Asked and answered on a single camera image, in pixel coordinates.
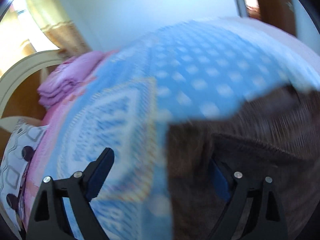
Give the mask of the brown knitted sweater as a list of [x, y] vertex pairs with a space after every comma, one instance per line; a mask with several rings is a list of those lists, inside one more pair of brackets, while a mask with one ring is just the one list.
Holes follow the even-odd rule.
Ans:
[[210, 182], [211, 160], [245, 178], [271, 177], [295, 239], [319, 203], [319, 92], [284, 86], [228, 119], [171, 124], [166, 154], [174, 239], [206, 239], [226, 205]]

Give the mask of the blue pink patterned bedsheet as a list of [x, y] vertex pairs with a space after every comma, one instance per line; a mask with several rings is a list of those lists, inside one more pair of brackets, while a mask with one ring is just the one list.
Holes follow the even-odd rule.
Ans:
[[230, 116], [286, 83], [318, 88], [319, 55], [251, 18], [182, 22], [142, 36], [48, 110], [27, 173], [24, 222], [44, 177], [68, 178], [109, 147], [115, 162], [91, 201], [108, 237], [172, 239], [168, 124]]

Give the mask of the white patterned pillow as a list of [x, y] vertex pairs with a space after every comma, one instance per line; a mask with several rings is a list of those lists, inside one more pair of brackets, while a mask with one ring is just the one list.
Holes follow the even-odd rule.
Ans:
[[24, 219], [23, 189], [29, 164], [47, 126], [33, 126], [18, 120], [4, 150], [1, 162], [1, 202], [17, 230], [17, 218]]

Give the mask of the cream wooden headboard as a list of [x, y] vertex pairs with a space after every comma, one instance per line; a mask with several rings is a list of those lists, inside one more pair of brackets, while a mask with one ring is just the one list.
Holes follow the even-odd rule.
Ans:
[[39, 104], [37, 89], [55, 68], [68, 59], [64, 50], [29, 55], [1, 77], [1, 155], [18, 120], [40, 126], [46, 109]]

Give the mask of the beige patterned curtain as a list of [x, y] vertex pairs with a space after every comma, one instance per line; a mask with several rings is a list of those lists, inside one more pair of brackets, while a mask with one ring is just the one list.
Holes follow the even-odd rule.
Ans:
[[37, 26], [57, 48], [70, 56], [91, 50], [60, 0], [26, 0], [26, 3]]

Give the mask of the brown wooden door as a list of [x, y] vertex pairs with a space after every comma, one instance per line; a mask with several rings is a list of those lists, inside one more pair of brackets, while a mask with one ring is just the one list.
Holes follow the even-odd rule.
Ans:
[[296, 36], [295, 12], [292, 0], [257, 0], [260, 18], [293, 36]]

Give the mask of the folded pink quilt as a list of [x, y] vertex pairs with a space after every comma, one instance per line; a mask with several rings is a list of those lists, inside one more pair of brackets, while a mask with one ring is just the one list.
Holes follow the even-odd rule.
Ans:
[[105, 57], [101, 51], [74, 56], [60, 64], [38, 87], [39, 104], [50, 108], [82, 83]]

